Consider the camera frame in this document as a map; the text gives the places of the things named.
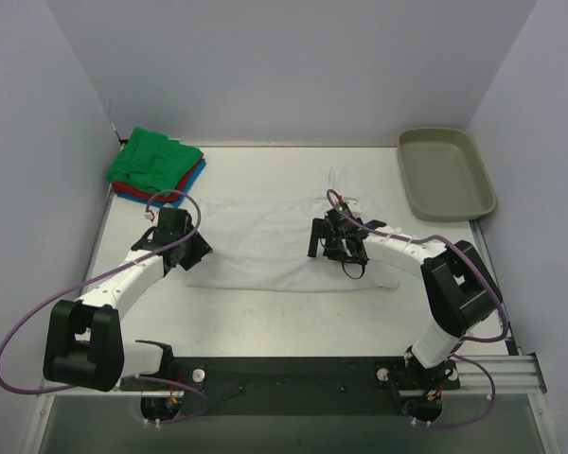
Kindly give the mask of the white t shirt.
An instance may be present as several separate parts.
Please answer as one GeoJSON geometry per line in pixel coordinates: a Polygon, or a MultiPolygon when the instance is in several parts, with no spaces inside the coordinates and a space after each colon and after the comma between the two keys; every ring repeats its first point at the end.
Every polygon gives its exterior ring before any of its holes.
{"type": "Polygon", "coordinates": [[[380,207],[344,170],[332,170],[326,181],[304,196],[285,198],[200,198],[200,234],[212,253],[186,272],[192,288],[285,292],[342,292],[385,288],[399,280],[391,267],[341,266],[324,256],[307,255],[311,223],[329,208],[328,189],[357,201],[377,218],[380,207]]]}

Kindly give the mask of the green t shirt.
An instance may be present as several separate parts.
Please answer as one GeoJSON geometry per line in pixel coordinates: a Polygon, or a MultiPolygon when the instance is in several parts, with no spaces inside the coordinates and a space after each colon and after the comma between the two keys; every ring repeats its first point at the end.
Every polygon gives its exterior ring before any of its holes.
{"type": "Polygon", "coordinates": [[[127,183],[151,194],[175,189],[184,175],[203,157],[199,148],[137,127],[109,167],[107,181],[127,183]]]}

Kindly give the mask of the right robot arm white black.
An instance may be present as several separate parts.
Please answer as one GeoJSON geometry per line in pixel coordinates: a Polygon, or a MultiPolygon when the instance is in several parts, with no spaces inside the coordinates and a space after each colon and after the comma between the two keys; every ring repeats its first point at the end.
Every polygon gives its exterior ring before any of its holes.
{"type": "Polygon", "coordinates": [[[421,374],[441,367],[465,341],[486,342],[470,331],[493,312],[504,318],[500,291],[479,253],[467,241],[441,236],[417,239],[386,223],[362,223],[343,204],[314,218],[308,256],[365,268],[379,262],[420,279],[433,321],[404,353],[406,368],[421,374]]]}

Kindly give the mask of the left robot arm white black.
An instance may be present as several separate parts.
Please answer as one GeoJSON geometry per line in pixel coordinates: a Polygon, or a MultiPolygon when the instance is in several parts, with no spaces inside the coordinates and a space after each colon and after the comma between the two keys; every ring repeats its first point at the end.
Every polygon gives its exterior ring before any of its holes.
{"type": "Polygon", "coordinates": [[[177,267],[188,271],[212,248],[188,211],[163,208],[157,224],[131,247],[120,270],[77,300],[51,309],[44,378],[108,392],[119,380],[141,375],[154,389],[175,377],[172,347],[156,340],[125,341],[121,322],[147,290],[177,267]]]}

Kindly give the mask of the blue t shirt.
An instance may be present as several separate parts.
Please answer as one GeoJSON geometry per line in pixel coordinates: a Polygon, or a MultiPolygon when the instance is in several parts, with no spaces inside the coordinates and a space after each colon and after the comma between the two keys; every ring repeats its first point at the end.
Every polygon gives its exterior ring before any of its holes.
{"type": "MultiPolygon", "coordinates": [[[[176,190],[180,190],[182,192],[188,192],[192,185],[196,182],[202,171],[206,166],[205,159],[199,160],[190,170],[188,173],[184,175],[184,177],[180,180],[180,182],[175,187],[176,190]]],[[[113,191],[116,195],[120,198],[123,198],[128,201],[134,201],[137,203],[145,204],[150,198],[151,193],[143,192],[138,189],[135,189],[133,186],[122,183],[122,182],[115,182],[112,184],[113,191]]],[[[174,207],[178,207],[183,202],[184,197],[182,195],[168,193],[167,195],[160,195],[156,197],[151,205],[155,207],[162,207],[165,204],[172,205],[174,207]]]]}

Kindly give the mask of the grey plastic tray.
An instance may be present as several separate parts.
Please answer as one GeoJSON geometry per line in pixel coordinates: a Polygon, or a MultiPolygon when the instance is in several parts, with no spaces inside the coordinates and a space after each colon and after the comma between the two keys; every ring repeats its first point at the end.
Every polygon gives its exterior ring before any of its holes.
{"type": "Polygon", "coordinates": [[[472,137],[455,128],[412,128],[398,138],[399,171],[416,218],[435,222],[479,219],[497,198],[472,137]]]}

